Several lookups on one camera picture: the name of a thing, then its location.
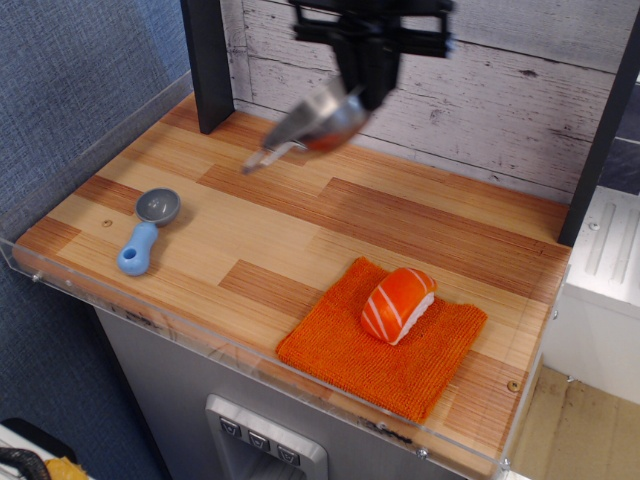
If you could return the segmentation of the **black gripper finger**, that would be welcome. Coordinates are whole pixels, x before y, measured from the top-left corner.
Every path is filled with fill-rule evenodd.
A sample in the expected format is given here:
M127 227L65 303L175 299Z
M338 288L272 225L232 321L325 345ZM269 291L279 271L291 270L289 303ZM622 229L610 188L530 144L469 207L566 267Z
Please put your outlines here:
M368 111L374 111L396 88L400 51L394 43L371 39L362 47L361 61L361 101Z
M359 86L357 51L354 45L344 37L333 38L333 50L345 89L351 93Z

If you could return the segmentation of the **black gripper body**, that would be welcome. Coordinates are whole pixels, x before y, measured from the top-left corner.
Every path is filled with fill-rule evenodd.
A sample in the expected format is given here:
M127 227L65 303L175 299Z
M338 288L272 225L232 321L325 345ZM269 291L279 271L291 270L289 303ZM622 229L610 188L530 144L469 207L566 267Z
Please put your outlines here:
M443 58L453 43L453 1L293 1L295 38L332 47L379 41L406 54ZM405 27L407 17L434 19L436 30Z

